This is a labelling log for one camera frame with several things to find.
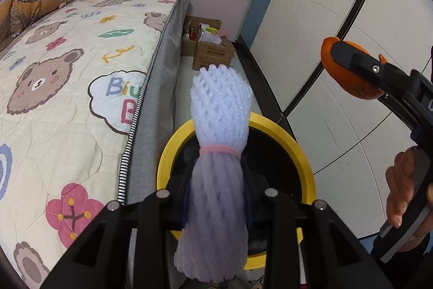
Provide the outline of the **black sleeve forearm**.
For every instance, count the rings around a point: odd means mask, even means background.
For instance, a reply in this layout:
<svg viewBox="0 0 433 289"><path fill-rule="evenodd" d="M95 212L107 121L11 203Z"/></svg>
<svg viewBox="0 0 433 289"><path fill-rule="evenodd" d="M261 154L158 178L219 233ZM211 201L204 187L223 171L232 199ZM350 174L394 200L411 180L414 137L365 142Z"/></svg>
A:
<svg viewBox="0 0 433 289"><path fill-rule="evenodd" d="M432 288L432 250L427 252L431 234L414 249L397 252L379 268L394 288Z"/></svg>

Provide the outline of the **person's right hand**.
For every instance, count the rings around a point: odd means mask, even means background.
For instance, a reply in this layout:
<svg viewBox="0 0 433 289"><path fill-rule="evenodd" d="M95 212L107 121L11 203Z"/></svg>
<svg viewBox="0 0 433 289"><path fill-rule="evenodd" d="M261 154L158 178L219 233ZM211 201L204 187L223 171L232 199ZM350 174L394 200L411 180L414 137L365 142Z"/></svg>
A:
<svg viewBox="0 0 433 289"><path fill-rule="evenodd" d="M394 165L387 168L385 178L390 190L386 204L386 214L389 223L395 228L402 224L402 216L414 197L414 173L416 165L415 148L396 155ZM424 219L411 238L401 247L399 252L407 252L416 248L432 231L432 211Z"/></svg>

